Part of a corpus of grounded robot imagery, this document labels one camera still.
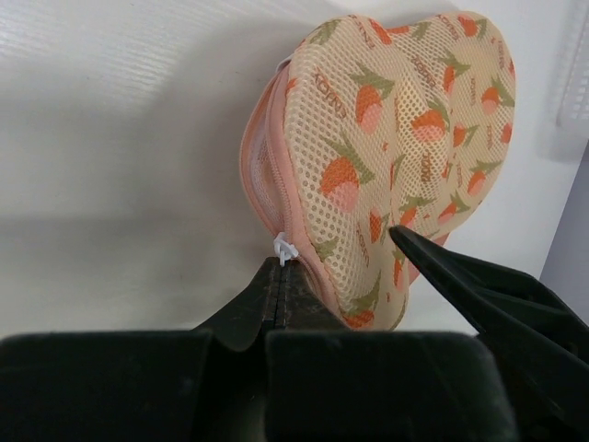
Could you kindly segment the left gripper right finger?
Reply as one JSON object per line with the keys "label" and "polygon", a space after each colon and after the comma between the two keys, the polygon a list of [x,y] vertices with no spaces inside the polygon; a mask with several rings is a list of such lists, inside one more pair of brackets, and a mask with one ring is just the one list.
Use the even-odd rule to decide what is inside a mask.
{"label": "left gripper right finger", "polygon": [[312,291],[306,270],[300,262],[278,266],[276,328],[303,331],[343,331],[346,329]]}

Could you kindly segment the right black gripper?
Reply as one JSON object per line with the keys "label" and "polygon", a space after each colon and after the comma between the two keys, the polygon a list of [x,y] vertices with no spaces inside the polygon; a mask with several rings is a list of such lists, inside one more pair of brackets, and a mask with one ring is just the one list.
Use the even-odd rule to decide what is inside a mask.
{"label": "right black gripper", "polygon": [[588,439],[588,326],[527,273],[447,250],[407,227],[389,234],[492,350],[523,441]]}

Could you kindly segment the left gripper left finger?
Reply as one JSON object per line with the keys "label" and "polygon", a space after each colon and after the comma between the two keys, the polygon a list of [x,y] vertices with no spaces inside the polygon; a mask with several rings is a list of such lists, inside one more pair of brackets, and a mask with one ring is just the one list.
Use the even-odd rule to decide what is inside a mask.
{"label": "left gripper left finger", "polygon": [[267,258],[238,295],[194,330],[210,332],[225,348],[244,352],[280,317],[281,266],[277,258]]}

